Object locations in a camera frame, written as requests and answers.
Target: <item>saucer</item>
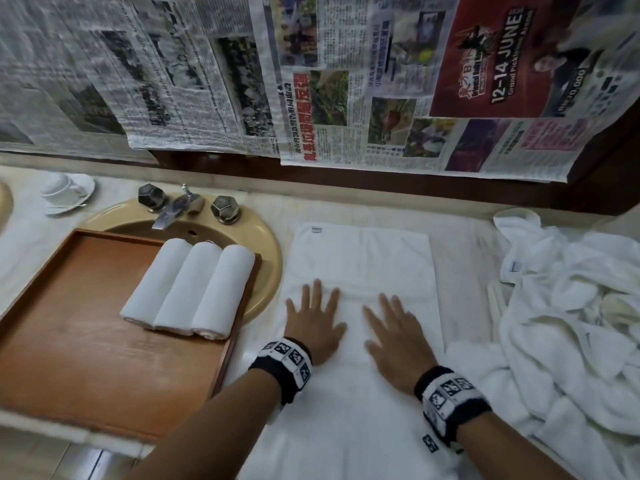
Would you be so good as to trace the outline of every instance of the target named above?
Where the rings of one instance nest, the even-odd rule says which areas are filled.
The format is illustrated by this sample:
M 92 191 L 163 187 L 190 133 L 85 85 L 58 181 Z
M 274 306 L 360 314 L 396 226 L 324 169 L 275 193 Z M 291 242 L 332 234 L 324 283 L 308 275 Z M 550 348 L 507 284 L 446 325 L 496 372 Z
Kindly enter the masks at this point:
M 69 177 L 71 177 L 71 179 L 73 179 L 76 184 L 80 185 L 84 188 L 84 190 L 86 190 L 86 196 L 78 199 L 78 201 L 74 204 L 65 205 L 64 207 L 53 207 L 52 205 L 47 205 L 43 210 L 46 216 L 56 216 L 58 214 L 64 214 L 65 212 L 73 210 L 76 207 L 84 204 L 84 202 L 86 202 L 89 197 L 91 197 L 93 191 L 95 190 L 95 180 L 92 179 L 92 177 L 84 173 L 69 173 Z

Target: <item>rolled white towel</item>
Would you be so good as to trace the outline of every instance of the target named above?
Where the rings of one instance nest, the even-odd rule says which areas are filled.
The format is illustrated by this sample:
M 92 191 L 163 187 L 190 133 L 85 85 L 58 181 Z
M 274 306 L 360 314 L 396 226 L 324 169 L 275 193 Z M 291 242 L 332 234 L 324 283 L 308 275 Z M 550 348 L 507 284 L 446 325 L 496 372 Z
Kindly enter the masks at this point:
M 193 334 L 193 316 L 221 254 L 222 249 L 212 242 L 199 242 L 191 249 L 158 311 L 154 321 L 156 330 L 167 330 L 180 335 Z
M 152 328 L 156 315 L 191 250 L 183 239 L 166 241 L 120 311 L 124 320 Z
M 236 318 L 255 254 L 236 244 L 227 246 L 209 282 L 191 328 L 205 339 L 226 339 Z

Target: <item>hand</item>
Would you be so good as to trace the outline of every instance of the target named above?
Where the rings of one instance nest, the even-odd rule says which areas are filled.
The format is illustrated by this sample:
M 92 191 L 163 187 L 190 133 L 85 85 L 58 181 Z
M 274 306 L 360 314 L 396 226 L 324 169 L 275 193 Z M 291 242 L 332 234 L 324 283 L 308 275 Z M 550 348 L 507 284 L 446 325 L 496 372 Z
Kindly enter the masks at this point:
M 400 298 L 392 296 L 391 303 L 384 294 L 379 298 L 384 323 L 370 308 L 365 306 L 363 311 L 380 345 L 368 340 L 365 347 L 382 377 L 399 391 L 413 395 L 421 375 L 438 364 L 436 357 L 424 338 L 420 323 L 413 314 L 403 310 Z
M 338 298 L 340 298 L 340 290 L 334 288 L 326 308 L 322 311 L 320 308 L 322 283 L 320 280 L 315 280 L 313 296 L 310 300 L 309 285 L 302 287 L 300 311 L 296 311 L 291 298 L 286 301 L 287 325 L 284 329 L 284 335 L 299 340 L 308 347 L 313 365 L 321 365 L 326 362 L 338 350 L 340 340 L 347 331 L 347 323 L 333 326 L 333 317 L 338 308 Z

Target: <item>cup and saucer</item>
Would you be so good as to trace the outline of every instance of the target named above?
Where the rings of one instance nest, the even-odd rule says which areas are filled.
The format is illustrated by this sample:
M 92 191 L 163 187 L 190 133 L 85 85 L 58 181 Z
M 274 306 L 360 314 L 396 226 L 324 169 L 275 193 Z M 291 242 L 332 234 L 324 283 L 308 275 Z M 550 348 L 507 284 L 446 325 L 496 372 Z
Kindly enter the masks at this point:
M 63 214 L 84 204 L 95 190 L 95 180 L 84 173 L 53 173 L 45 181 L 40 196 L 47 202 L 47 216 Z

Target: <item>wooden tray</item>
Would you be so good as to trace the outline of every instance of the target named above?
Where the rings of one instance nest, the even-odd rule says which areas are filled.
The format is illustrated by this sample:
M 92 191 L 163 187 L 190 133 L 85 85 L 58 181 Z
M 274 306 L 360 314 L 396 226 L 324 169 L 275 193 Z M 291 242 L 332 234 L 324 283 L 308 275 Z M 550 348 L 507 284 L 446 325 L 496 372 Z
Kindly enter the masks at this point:
M 217 393 L 262 258 L 212 342 L 120 317 L 162 244 L 73 231 L 0 321 L 0 406 L 153 442 Z

